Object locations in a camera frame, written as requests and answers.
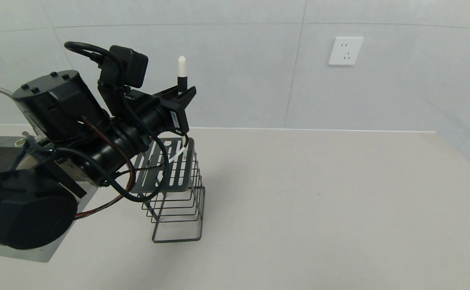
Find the slotted plate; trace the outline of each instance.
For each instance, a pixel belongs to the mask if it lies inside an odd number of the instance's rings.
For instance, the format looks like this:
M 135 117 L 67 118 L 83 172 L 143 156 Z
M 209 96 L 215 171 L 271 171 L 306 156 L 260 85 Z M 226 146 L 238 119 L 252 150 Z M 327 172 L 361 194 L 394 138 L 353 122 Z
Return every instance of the slotted plate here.
M 165 149 L 169 155 L 169 158 L 174 156 L 182 146 L 182 138 L 163 138 L 161 139 L 165 145 Z M 166 184 L 162 191 L 163 192 L 180 192 L 186 191 L 190 186 L 190 173 L 192 160 L 194 155 L 194 139 L 189 138 L 189 145 L 185 150 L 185 154 L 181 154 L 174 162 L 171 163 L 171 178 L 169 183 Z M 153 142 L 144 153 L 137 156 L 134 166 L 136 168 L 153 167 L 163 163 L 163 155 L 160 147 Z M 158 180 L 161 180 L 163 176 L 163 168 L 155 169 L 150 171 L 140 171 L 137 178 L 137 183 L 132 189 L 132 193 L 151 193 L 156 189 Z

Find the white power socket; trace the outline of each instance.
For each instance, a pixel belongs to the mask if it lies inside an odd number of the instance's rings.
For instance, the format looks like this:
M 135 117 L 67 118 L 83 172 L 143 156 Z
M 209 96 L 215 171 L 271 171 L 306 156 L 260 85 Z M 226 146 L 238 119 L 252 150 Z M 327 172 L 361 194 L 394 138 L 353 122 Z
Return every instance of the white power socket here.
M 353 66 L 364 37 L 336 37 L 329 59 L 330 66 Z

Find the wire basket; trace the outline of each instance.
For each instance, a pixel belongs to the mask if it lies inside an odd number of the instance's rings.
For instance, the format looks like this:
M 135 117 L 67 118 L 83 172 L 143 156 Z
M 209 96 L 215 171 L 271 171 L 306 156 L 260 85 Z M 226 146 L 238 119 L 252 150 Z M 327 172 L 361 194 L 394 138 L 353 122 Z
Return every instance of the wire basket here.
M 174 156 L 181 148 L 181 138 L 162 139 L 169 156 Z M 137 156 L 136 168 L 153 167 L 161 163 L 160 148 L 152 143 L 149 150 Z M 205 189 L 198 158 L 194 150 L 194 140 L 190 138 L 185 152 L 172 165 L 169 183 L 163 186 L 158 195 L 142 204 L 154 225 L 152 241 L 190 242 L 200 240 Z M 159 185 L 163 169 L 141 171 L 132 193 L 148 196 Z

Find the table surface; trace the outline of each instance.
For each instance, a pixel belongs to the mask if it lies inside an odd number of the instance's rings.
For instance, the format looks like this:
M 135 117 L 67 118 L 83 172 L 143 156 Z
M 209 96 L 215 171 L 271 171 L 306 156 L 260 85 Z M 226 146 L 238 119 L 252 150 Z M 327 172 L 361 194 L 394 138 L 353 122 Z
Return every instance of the table surface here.
M 0 126 L 19 135 L 23 126 Z M 470 164 L 435 133 L 193 129 L 198 242 L 153 244 L 123 200 L 0 290 L 470 289 Z M 116 195 L 99 191 L 87 209 Z

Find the white foam tip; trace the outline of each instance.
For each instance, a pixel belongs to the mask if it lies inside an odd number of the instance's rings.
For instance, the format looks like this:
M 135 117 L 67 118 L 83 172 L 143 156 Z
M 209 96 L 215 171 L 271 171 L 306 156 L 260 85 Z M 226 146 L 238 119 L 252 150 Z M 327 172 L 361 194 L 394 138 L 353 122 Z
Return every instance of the white foam tip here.
M 187 60 L 184 56 L 178 58 L 178 77 L 187 76 Z

